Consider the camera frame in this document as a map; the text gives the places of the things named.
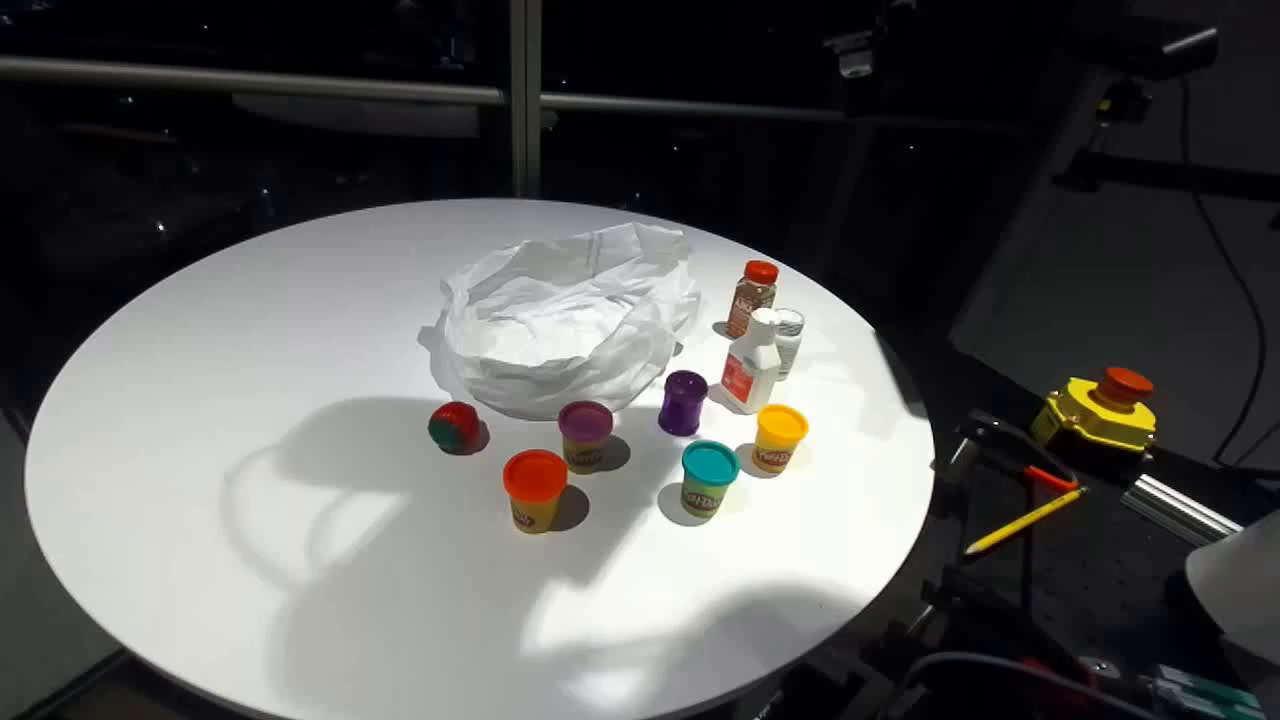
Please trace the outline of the magenta-lid playdough tub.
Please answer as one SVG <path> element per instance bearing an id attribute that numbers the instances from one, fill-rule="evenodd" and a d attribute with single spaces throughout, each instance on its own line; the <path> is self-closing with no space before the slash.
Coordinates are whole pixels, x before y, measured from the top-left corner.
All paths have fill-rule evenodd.
<path id="1" fill-rule="evenodd" d="M 613 446 L 613 411 L 596 402 L 570 402 L 559 409 L 559 438 L 570 470 L 596 470 Z"/>

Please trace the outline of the orange-lid playdough tub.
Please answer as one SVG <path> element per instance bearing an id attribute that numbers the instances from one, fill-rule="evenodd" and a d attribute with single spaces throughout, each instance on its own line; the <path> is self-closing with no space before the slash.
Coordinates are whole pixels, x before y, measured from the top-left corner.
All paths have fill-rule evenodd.
<path id="1" fill-rule="evenodd" d="M 504 464 L 504 498 L 519 534 L 553 534 L 568 488 L 568 464 L 549 447 L 515 452 Z"/>

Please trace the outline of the white plastic bag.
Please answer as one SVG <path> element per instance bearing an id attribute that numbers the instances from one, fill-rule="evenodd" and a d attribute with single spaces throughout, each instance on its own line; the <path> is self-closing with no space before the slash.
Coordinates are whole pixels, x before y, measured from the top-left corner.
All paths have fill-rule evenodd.
<path id="1" fill-rule="evenodd" d="M 434 383 L 519 420 L 570 402 L 630 403 L 700 318 L 693 235 L 673 224 L 519 240 L 440 287 L 420 334 Z"/>

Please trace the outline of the yellow emergency stop button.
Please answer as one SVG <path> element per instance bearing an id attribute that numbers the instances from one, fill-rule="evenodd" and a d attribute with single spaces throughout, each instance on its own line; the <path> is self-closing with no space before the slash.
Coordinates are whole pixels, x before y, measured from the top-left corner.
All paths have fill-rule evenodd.
<path id="1" fill-rule="evenodd" d="M 1154 383 L 1143 373 L 1120 364 L 1101 378 L 1069 378 L 1043 397 L 1030 438 L 1041 446 L 1077 438 L 1112 452 L 1147 452 L 1160 428 L 1151 394 Z"/>

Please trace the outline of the red toy strawberry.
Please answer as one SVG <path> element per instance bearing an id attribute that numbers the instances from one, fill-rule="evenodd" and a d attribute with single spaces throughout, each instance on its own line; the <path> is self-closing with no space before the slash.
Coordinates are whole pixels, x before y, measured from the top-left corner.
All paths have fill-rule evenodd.
<path id="1" fill-rule="evenodd" d="M 486 446 L 486 424 L 465 402 L 449 402 L 426 416 L 426 438 L 449 456 L 471 456 Z"/>

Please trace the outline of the white rectangular glue bottle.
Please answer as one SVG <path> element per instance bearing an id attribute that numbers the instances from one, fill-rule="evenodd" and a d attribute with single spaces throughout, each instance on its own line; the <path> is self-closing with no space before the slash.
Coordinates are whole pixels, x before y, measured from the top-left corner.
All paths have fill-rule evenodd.
<path id="1" fill-rule="evenodd" d="M 720 389 L 741 411 L 756 411 L 781 382 L 781 318 L 756 309 L 742 335 L 729 347 Z"/>

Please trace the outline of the grey metal railing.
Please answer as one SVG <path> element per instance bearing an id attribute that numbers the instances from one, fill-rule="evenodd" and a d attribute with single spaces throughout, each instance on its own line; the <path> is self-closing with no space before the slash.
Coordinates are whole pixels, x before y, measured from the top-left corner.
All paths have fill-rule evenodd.
<path id="1" fill-rule="evenodd" d="M 168 94 L 265 94 L 265 97 L 397 99 L 397 103 L 471 103 L 471 107 L 513 103 L 504 89 L 484 89 L 484 84 L 355 80 L 355 77 L 296 77 L 296 72 L 238 72 L 238 69 L 186 69 L 186 63 L 57 61 L 57 58 L 0 58 L 0 80 L 168 89 Z M 841 107 L 590 97 L 590 94 L 589 97 L 538 94 L 534 107 L 628 113 L 628 116 L 730 116 L 730 121 L 795 121 L 795 126 L 852 121 Z"/>

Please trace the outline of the orange-capped spice bottle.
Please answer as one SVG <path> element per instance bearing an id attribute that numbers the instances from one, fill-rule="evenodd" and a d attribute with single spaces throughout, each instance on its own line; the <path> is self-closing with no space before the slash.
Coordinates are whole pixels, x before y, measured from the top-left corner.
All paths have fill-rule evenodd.
<path id="1" fill-rule="evenodd" d="M 781 268 L 773 259 L 749 259 L 741 282 L 736 282 L 736 291 L 730 291 L 730 306 L 729 306 L 729 335 L 741 335 L 751 321 L 756 309 L 769 309 L 775 299 L 775 275 Z"/>

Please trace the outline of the yellow playdough tub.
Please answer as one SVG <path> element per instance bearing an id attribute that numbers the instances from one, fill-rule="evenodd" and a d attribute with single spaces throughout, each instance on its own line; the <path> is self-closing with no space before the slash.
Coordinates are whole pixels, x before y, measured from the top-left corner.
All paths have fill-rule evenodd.
<path id="1" fill-rule="evenodd" d="M 806 420 L 795 409 L 764 403 L 756 411 L 751 464 L 769 477 L 784 472 L 804 438 L 806 438 Z"/>

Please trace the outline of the teal-lid playdough tub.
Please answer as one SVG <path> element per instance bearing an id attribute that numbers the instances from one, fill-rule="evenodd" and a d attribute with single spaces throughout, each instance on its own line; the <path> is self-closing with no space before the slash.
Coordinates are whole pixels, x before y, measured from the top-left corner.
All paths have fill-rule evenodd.
<path id="1" fill-rule="evenodd" d="M 717 440 L 686 446 L 678 456 L 678 470 L 685 470 L 678 503 L 693 517 L 712 517 L 741 477 L 736 452 Z"/>

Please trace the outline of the grey window frame post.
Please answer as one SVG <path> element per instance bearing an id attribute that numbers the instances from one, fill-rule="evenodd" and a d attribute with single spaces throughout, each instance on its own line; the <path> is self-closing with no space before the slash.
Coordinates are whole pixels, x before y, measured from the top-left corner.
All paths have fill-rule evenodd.
<path id="1" fill-rule="evenodd" d="M 545 127 L 545 0 L 507 0 L 507 131 L 513 191 L 538 191 Z"/>

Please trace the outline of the yellow pencil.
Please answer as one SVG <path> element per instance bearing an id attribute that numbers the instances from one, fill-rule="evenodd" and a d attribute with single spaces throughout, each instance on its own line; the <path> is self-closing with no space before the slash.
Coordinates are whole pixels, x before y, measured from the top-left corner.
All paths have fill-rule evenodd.
<path id="1" fill-rule="evenodd" d="M 1062 498 L 1054 498 L 1054 501 L 1043 501 L 1043 503 L 1018 514 L 1014 521 L 1007 521 L 1007 524 L 984 534 L 981 542 L 971 542 L 971 544 L 965 550 L 965 562 L 984 557 L 984 552 L 1014 542 L 1018 534 L 1043 524 L 1049 517 L 1072 508 L 1072 503 L 1082 501 L 1082 498 L 1087 498 L 1087 488 L 1072 488 L 1072 491 L 1062 491 Z"/>

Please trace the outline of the purple playdough tub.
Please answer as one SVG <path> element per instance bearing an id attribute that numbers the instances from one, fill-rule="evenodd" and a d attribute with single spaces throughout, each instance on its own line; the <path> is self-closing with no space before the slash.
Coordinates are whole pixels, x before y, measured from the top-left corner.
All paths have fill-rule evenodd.
<path id="1" fill-rule="evenodd" d="M 705 397 L 708 382 L 700 373 L 673 373 L 662 382 L 659 428 L 668 438 L 693 438 L 700 428 Z"/>

